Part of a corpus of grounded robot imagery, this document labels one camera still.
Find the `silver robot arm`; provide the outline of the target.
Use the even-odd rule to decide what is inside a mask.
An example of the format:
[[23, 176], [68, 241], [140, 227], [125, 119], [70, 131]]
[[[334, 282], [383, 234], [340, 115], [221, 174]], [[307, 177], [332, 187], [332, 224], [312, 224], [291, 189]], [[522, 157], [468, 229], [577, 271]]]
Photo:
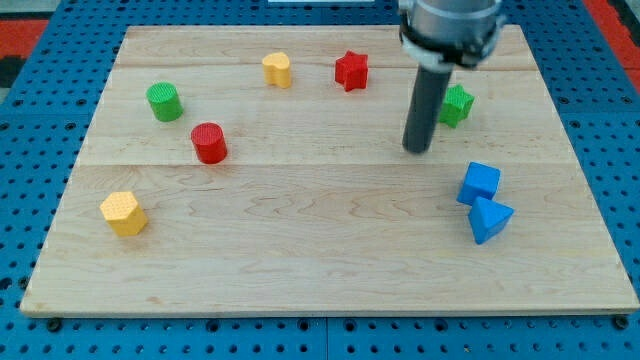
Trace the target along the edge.
[[400, 0], [403, 50], [432, 72], [475, 68], [489, 57], [506, 18], [501, 0]]

